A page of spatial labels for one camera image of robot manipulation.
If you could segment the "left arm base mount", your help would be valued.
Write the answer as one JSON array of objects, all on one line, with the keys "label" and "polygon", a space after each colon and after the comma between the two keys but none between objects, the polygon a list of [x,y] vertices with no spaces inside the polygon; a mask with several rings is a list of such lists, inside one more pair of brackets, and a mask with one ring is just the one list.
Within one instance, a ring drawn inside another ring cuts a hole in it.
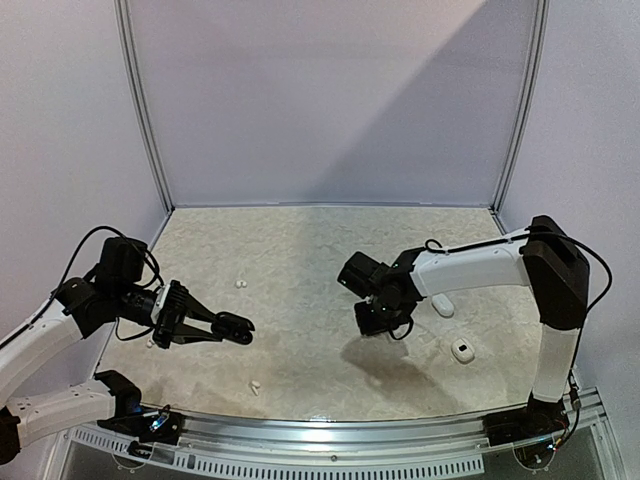
[{"label": "left arm base mount", "polygon": [[149,408],[130,401],[117,404],[115,414],[106,420],[98,420],[97,425],[136,438],[140,443],[177,445],[185,420],[186,417],[170,405]]}]

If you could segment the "white oval charging case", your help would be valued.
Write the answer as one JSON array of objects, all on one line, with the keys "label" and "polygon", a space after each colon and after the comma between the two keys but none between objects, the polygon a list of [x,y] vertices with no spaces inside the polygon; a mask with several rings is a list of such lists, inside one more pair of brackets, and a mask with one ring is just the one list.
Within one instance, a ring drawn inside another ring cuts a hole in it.
[{"label": "white oval charging case", "polygon": [[445,294],[437,294],[431,298],[434,310],[443,318],[451,318],[455,314],[452,301]]}]

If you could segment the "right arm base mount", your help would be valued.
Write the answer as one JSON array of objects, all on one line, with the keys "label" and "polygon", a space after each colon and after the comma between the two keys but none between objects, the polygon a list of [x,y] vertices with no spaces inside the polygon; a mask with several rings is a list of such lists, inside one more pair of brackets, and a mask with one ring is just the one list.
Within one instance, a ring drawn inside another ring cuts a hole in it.
[{"label": "right arm base mount", "polygon": [[547,402],[529,395],[522,407],[488,413],[482,418],[483,431],[491,446],[551,435],[568,427],[564,402]]}]

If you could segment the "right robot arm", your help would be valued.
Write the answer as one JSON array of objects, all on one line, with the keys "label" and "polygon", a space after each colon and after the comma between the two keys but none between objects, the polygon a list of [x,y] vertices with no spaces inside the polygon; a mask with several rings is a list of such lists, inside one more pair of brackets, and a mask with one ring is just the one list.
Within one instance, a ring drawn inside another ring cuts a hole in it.
[{"label": "right robot arm", "polygon": [[389,263],[357,251],[337,275],[338,284],[358,299],[354,315],[363,336],[412,329],[418,305],[438,295],[527,292],[541,325],[529,405],[516,421],[527,436],[539,435],[555,420],[586,324],[590,280],[582,248],[546,215],[488,240],[445,246],[429,239]]}]

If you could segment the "black oval charging case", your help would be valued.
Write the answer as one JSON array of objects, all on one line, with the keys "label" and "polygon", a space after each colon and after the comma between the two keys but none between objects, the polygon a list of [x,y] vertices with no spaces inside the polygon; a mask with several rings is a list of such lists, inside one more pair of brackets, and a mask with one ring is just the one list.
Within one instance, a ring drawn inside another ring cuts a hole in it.
[{"label": "black oval charging case", "polygon": [[239,345],[249,345],[253,341],[255,326],[245,317],[230,312],[219,312],[211,324],[211,333]]}]

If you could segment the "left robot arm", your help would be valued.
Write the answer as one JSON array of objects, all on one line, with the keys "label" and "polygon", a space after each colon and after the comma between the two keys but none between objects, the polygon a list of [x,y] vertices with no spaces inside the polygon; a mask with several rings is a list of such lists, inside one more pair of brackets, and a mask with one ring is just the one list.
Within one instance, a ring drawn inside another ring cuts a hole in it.
[{"label": "left robot arm", "polygon": [[213,313],[178,281],[150,289],[145,267],[159,270],[147,245],[125,236],[105,240],[98,263],[82,277],[63,276],[44,304],[1,342],[1,461],[11,462],[34,441],[95,421],[136,444],[177,444],[183,415],[145,408],[141,391],[115,370],[38,397],[15,392],[40,367],[102,326],[128,320],[161,348],[232,337],[228,315]]}]

